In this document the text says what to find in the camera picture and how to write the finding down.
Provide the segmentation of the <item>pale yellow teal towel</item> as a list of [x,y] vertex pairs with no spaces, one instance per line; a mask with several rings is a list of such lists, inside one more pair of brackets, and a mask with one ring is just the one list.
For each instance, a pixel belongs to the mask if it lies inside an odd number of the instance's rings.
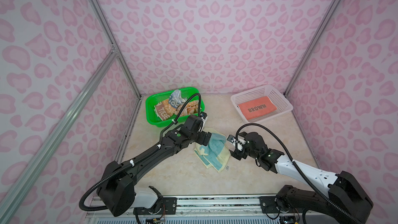
[[227,137],[213,128],[204,128],[204,131],[211,133],[208,145],[196,143],[193,151],[207,169],[212,167],[220,173],[226,168],[231,156],[226,146]]

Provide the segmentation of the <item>red brown bear towel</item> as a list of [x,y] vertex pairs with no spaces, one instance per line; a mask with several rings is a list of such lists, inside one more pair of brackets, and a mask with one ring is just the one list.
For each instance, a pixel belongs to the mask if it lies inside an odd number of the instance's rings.
[[268,96],[240,103],[237,107],[247,120],[259,118],[277,110],[277,106]]

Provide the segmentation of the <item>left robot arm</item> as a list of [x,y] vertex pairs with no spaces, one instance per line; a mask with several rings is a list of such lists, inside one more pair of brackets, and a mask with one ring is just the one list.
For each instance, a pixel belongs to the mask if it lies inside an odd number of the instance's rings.
[[101,184],[95,189],[104,204],[92,210],[109,210],[115,217],[131,207],[157,214],[163,207],[163,196],[153,186],[138,189],[137,183],[162,161],[190,144],[208,145],[211,133],[203,130],[206,120],[206,113],[191,115],[183,124],[164,129],[160,140],[143,153],[122,163],[111,162],[105,169]]

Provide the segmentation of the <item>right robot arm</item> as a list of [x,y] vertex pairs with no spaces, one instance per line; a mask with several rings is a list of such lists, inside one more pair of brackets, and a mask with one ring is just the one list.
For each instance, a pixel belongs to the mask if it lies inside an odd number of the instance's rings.
[[314,211],[340,224],[364,224],[368,220],[374,204],[352,174],[345,171],[336,174],[292,160],[283,152],[268,148],[257,132],[242,132],[238,137],[229,135],[227,140],[234,145],[231,155],[237,160],[251,157],[265,171],[310,186],[311,190],[301,190],[284,185],[274,200],[279,211]]

